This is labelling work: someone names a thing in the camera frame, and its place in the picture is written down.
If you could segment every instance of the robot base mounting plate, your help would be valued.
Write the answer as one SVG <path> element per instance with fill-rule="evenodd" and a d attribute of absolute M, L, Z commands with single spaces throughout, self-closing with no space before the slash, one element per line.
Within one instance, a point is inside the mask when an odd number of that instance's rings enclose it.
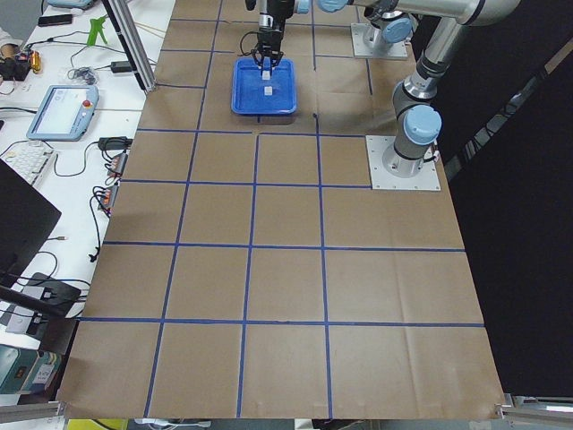
<path fill-rule="evenodd" d="M 422 170 L 416 176 L 407 178 L 394 176 L 383 166 L 382 154 L 386 148 L 394 144 L 395 139 L 395 136 L 366 136 L 372 190 L 441 191 L 433 161 L 424 163 Z M 432 151 L 428 150 L 425 157 L 428 159 L 431 156 Z"/>
<path fill-rule="evenodd" d="M 370 28 L 370 24 L 350 24 L 352 33 L 352 46 L 355 49 L 356 58 L 384 58 L 387 60 L 406 60 L 408 53 L 404 42 L 398 42 L 389 47 L 372 49 L 364 43 L 364 33 Z"/>

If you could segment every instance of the phone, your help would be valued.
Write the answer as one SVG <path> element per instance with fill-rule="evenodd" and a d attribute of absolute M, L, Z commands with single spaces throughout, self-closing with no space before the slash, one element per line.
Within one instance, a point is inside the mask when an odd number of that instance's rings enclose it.
<path fill-rule="evenodd" d="M 50 25 L 63 25 L 71 24 L 73 15 L 71 13 L 63 13 L 61 15 L 40 16 L 38 18 L 39 27 L 48 27 Z"/>

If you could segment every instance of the person's hand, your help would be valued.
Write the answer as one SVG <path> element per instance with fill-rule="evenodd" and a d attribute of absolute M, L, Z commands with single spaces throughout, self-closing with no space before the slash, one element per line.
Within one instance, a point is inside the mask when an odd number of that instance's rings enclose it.
<path fill-rule="evenodd" d="M 18 52 L 18 47 L 13 45 L 12 43 L 7 43 L 6 45 L 2 45 L 0 47 L 0 53 L 4 58 L 12 58 Z"/>

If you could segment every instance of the table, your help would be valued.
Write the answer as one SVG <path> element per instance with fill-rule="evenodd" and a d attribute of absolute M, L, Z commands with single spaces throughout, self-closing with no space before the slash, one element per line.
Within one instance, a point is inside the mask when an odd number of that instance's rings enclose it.
<path fill-rule="evenodd" d="M 133 18 L 140 23 L 145 23 L 165 30 L 175 0 L 164 2 L 152 2 L 150 0 L 137 0 L 130 3 Z M 49 6 L 46 15 L 61 13 Z M 74 17 L 73 24 L 63 27 L 36 28 L 28 43 L 36 40 L 44 40 L 55 35 L 71 33 L 74 31 L 89 30 L 89 19 L 105 14 L 101 3 L 86 11 L 82 16 Z M 111 23 L 106 25 L 106 35 L 109 46 L 114 49 L 122 49 Z M 154 31 L 159 36 L 140 31 L 141 40 L 146 48 L 148 56 L 157 61 L 163 43 L 160 31 Z M 65 40 L 85 42 L 87 35 L 74 35 Z M 62 71 L 69 68 L 69 56 L 77 52 L 80 47 L 70 47 L 57 44 L 38 45 L 38 51 L 42 55 L 42 73 L 35 75 L 30 73 L 25 82 L 17 82 L 16 90 L 9 96 L 0 95 L 1 107 L 38 108 L 49 85 L 69 83 L 62 81 Z M 111 61 L 124 60 L 123 54 L 113 53 L 109 50 L 90 48 L 85 55 L 77 58 L 75 63 L 81 65 L 105 65 Z M 145 95 L 140 90 L 134 77 L 130 74 L 114 76 L 111 72 L 98 72 L 98 89 L 100 101 L 96 113 L 90 123 L 88 131 L 78 142 L 51 142 L 59 157 L 57 170 L 60 174 L 69 174 L 81 169 L 83 151 L 87 145 L 104 136 L 128 136 L 133 137 L 140 119 L 141 110 L 145 101 Z M 10 82 L 4 82 L 0 91 L 7 92 L 11 88 Z M 2 112 L 5 120 L 3 129 L 0 131 L 0 152 L 4 151 L 12 142 L 25 140 L 26 132 L 33 118 L 30 114 L 22 112 Z M 103 166 L 103 159 L 99 150 L 93 148 L 88 152 L 88 164 L 86 171 L 80 176 L 57 177 L 54 174 L 47 175 L 40 184 L 38 190 L 47 197 L 61 212 L 59 220 L 52 236 L 67 237 L 64 241 L 49 241 L 42 250 L 53 252 L 57 255 L 59 268 L 55 277 L 59 279 L 81 279 L 91 281 L 95 263 L 90 262 L 88 254 L 95 252 L 97 244 L 94 220 L 88 206 L 91 197 L 91 188 L 94 185 L 103 185 L 107 177 L 107 170 Z M 96 213 L 101 236 L 107 229 L 107 218 L 100 212 Z M 53 268 L 53 260 L 44 254 L 39 254 L 30 264 L 23 276 L 30 276 L 36 271 L 49 273 Z M 69 315 L 80 312 L 82 305 L 75 305 Z M 0 341 L 5 344 L 22 348 L 38 348 L 39 342 L 28 336 L 6 333 L 5 327 L 0 327 Z"/>
<path fill-rule="evenodd" d="M 364 135 L 395 132 L 413 58 L 354 60 L 355 9 L 315 8 L 283 45 L 297 112 L 236 116 L 243 8 L 175 4 L 179 54 L 159 59 L 58 398 L 71 417 L 491 417 L 442 167 L 439 193 L 369 184 Z"/>
<path fill-rule="evenodd" d="M 133 19 L 141 24 L 149 25 L 157 30 L 152 30 L 151 34 L 139 28 L 141 42 L 145 46 L 146 53 L 150 60 L 156 62 L 159 57 L 163 43 L 163 34 L 167 28 L 170 8 L 175 0 L 166 2 L 154 2 L 152 0 L 133 0 L 130 4 Z M 46 15 L 61 13 L 49 6 Z M 90 19 L 98 18 L 106 14 L 102 3 L 85 11 L 83 15 L 73 18 L 73 23 L 60 27 L 37 27 L 31 34 L 28 43 L 46 40 L 48 38 L 74 33 L 75 31 L 90 31 Z M 105 23 L 105 34 L 107 46 L 115 50 L 123 51 L 123 47 L 114 32 L 114 28 L 109 20 Z M 60 38 L 58 40 L 84 43 L 87 34 L 74 34 L 71 37 Z M 98 39 L 98 45 L 104 45 Z M 69 84 L 67 72 L 72 68 L 70 57 L 81 49 L 81 46 L 62 45 L 57 43 L 38 44 L 34 47 L 38 50 L 42 59 L 42 72 L 39 74 L 30 73 L 24 82 L 16 82 L 14 93 L 10 96 L 0 95 L 0 106 L 16 106 L 19 108 L 37 108 L 41 103 L 47 88 L 55 84 Z M 75 59 L 76 67 L 91 66 L 94 68 L 109 65 L 112 61 L 126 60 L 125 54 L 116 53 L 98 47 L 89 47 L 81 52 Z M 100 101 L 98 110 L 139 110 L 141 111 L 145 101 L 145 93 L 140 90 L 137 81 L 131 73 L 120 73 L 114 75 L 110 70 L 97 71 L 98 88 Z M 8 92 L 12 88 L 10 82 L 5 82 L 0 86 L 0 92 Z"/>

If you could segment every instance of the power adapter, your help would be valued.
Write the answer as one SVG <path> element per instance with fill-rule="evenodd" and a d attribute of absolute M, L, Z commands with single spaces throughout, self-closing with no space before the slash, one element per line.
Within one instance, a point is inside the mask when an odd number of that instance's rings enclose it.
<path fill-rule="evenodd" d="M 125 73 L 133 70 L 129 61 L 112 61 L 109 68 L 112 73 Z"/>
<path fill-rule="evenodd" d="M 98 148 L 100 151 L 125 151 L 132 147 L 133 139 L 125 136 L 117 137 L 100 137 Z"/>

